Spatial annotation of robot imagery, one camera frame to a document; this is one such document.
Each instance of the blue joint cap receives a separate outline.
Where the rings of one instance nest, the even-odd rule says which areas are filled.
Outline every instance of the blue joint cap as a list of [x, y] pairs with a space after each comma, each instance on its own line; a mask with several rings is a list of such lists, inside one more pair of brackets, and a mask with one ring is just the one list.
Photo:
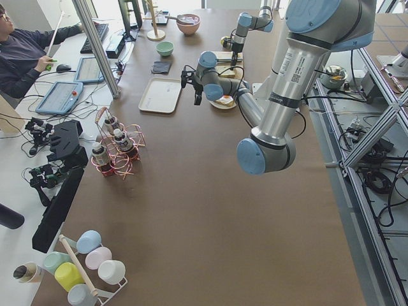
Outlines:
[[217, 65], [217, 56], [211, 51], [201, 53], [198, 64], [205, 68], [214, 68]]
[[272, 32], [272, 28], [273, 28], [273, 20], [270, 20], [267, 25], [263, 28], [264, 32]]
[[331, 46], [330, 51], [341, 52], [366, 47], [371, 43], [373, 35], [374, 32], [371, 32], [366, 35], [353, 38], [352, 40], [346, 40], [340, 43], [336, 43], [335, 45]]
[[249, 27], [252, 23], [252, 16], [248, 13], [241, 13], [238, 17], [238, 24], [243, 27]]
[[286, 25], [294, 33], [311, 32], [329, 20], [341, 2], [342, 0], [292, 0], [286, 10]]
[[246, 173], [252, 175], [261, 175], [265, 173], [265, 157], [254, 140], [245, 138], [240, 141], [237, 146], [237, 158], [241, 169]]
[[207, 99], [210, 101], [215, 101], [224, 94], [222, 87], [218, 84], [207, 84], [203, 89]]

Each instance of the plate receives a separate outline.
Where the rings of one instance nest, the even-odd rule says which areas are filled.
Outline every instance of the plate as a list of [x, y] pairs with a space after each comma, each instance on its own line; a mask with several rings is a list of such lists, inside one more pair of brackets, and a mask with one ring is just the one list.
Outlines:
[[236, 107], [237, 103], [234, 101], [234, 103], [231, 106], [224, 106], [218, 103], [215, 103], [214, 101], [210, 101], [211, 105], [214, 106], [215, 108], [218, 108], [220, 110], [230, 110], [234, 107]]

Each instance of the monitor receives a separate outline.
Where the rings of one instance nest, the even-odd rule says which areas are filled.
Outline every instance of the monitor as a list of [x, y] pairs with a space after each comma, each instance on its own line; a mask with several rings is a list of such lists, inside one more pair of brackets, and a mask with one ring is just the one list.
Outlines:
[[[120, 14], [122, 15], [123, 25], [124, 25], [124, 37], [126, 41], [134, 41], [136, 40], [135, 33], [132, 33], [133, 29], [141, 29], [143, 20], [142, 14], [140, 13], [139, 4], [137, 0], [118, 0]], [[132, 3], [133, 12], [135, 13], [136, 17], [136, 25], [131, 25], [130, 22], [130, 9], [128, 7], [128, 3]]]

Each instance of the bottle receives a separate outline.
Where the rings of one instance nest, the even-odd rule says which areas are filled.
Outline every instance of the bottle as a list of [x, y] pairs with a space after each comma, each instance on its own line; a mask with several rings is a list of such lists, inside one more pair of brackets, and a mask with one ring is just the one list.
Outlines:
[[115, 129], [113, 131], [113, 135], [114, 135], [113, 140], [115, 141], [118, 150], [123, 153], [126, 153], [126, 155], [129, 156], [129, 160], [138, 157], [138, 149], [129, 139], [128, 134], [125, 131]]
[[97, 168], [104, 177], [112, 175], [115, 172], [115, 169], [113, 169], [110, 164], [110, 156], [107, 149], [99, 142], [92, 144], [92, 156], [95, 159]]
[[106, 126], [108, 132], [113, 135], [113, 131], [120, 129], [122, 131], [122, 126], [115, 116], [106, 116], [103, 124]]

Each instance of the white cup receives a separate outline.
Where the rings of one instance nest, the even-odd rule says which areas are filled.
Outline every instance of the white cup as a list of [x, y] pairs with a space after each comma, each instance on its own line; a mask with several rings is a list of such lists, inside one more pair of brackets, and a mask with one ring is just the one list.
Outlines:
[[98, 268], [99, 277], [109, 285], [118, 284], [125, 277], [126, 268], [119, 260], [105, 260]]
[[36, 263], [25, 263], [25, 267], [27, 267], [27, 273], [20, 278], [19, 282], [41, 282], [44, 269], [38, 266]]

